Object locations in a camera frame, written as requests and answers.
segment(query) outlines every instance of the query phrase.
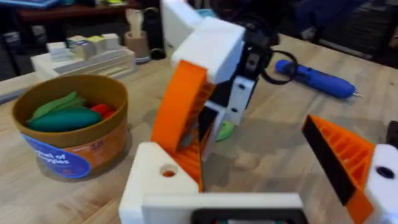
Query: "green object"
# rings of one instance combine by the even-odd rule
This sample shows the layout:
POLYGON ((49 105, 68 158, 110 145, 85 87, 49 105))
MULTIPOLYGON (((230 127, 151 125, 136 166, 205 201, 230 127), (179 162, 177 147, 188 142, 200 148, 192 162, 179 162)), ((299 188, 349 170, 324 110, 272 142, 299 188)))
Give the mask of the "green object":
POLYGON ((67 108, 33 120, 28 124, 28 128, 36 131, 64 132, 85 128, 101 120, 102 117, 99 113, 88 108, 67 108))
POLYGON ((74 107, 74 106, 83 106, 86 103, 86 100, 77 94, 77 92, 73 91, 69 95, 64 96, 63 98, 59 98, 57 100, 53 100, 48 102, 39 108, 37 108, 31 119, 27 122, 31 122, 43 115, 46 115, 49 112, 61 110, 64 108, 74 107))
POLYGON ((221 131, 218 133, 216 141, 228 139, 231 136, 233 130, 234 124, 228 121, 224 121, 223 126, 221 127, 221 131))

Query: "wooden table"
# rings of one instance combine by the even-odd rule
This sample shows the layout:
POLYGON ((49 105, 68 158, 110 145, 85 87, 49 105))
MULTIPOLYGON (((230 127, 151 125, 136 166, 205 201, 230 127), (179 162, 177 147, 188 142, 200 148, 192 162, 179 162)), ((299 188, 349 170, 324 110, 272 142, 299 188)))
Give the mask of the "wooden table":
MULTIPOLYGON (((307 42, 282 37, 278 49, 309 67, 355 84, 364 98, 340 101, 299 83, 260 80, 240 127, 203 164, 210 192, 298 192, 310 223, 351 223, 301 133, 307 114, 383 142, 398 120, 398 71, 307 42)), ((275 57, 267 69, 273 73, 275 57)), ((129 92, 128 156, 98 177, 71 181, 38 166, 14 127, 13 102, 0 105, 0 223, 119 223, 118 203, 137 145, 150 139, 172 70, 168 60, 141 65, 121 81, 129 92)))

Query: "small wooden block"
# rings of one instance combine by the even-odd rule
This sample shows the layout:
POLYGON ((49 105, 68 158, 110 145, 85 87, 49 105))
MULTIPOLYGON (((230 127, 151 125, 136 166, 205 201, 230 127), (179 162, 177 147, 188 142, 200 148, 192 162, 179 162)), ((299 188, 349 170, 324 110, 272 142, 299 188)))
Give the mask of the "small wooden block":
POLYGON ((89 40, 90 42, 92 42, 94 44, 97 54, 103 53, 104 51, 107 50, 106 40, 104 37, 100 37, 100 36, 96 35, 96 36, 87 38, 87 40, 89 40))
POLYGON ((86 37, 83 37, 83 36, 80 36, 80 35, 76 35, 76 36, 73 36, 73 37, 69 37, 69 38, 67 39, 67 41, 68 41, 68 45, 69 45, 70 51, 72 51, 73 53, 75 53, 75 46, 76 46, 76 43, 79 42, 79 41, 82 41, 82 40, 86 40, 86 37))
POLYGON ((120 49, 119 36, 117 34, 103 34, 106 42, 106 50, 120 49))
POLYGON ((84 60, 96 55, 95 45, 89 40, 76 42, 74 49, 76 57, 80 57, 84 60))

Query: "cardboard tub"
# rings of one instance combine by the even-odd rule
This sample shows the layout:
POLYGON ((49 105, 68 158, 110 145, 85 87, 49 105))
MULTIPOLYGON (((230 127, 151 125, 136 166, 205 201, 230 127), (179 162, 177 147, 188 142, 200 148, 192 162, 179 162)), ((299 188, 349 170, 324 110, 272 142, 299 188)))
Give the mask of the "cardboard tub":
POLYGON ((99 75, 55 78, 36 85, 18 98, 12 117, 25 140, 45 166, 59 176, 80 178, 109 166, 126 145, 127 91, 119 81, 99 75), (72 91, 88 101, 88 106, 105 103, 115 113, 92 126, 62 133, 34 131, 27 120, 41 105, 72 91))

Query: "white box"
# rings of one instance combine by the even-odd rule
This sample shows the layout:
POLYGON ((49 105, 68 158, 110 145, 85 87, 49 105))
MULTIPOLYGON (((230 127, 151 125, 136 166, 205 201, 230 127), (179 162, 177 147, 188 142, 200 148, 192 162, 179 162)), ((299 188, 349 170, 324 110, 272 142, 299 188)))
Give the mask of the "white box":
POLYGON ((30 59, 40 81, 64 75, 82 74, 106 75, 111 78, 119 78, 136 70, 134 52, 126 48, 109 50, 88 60, 73 58, 62 62, 53 62, 50 54, 36 55, 30 59))

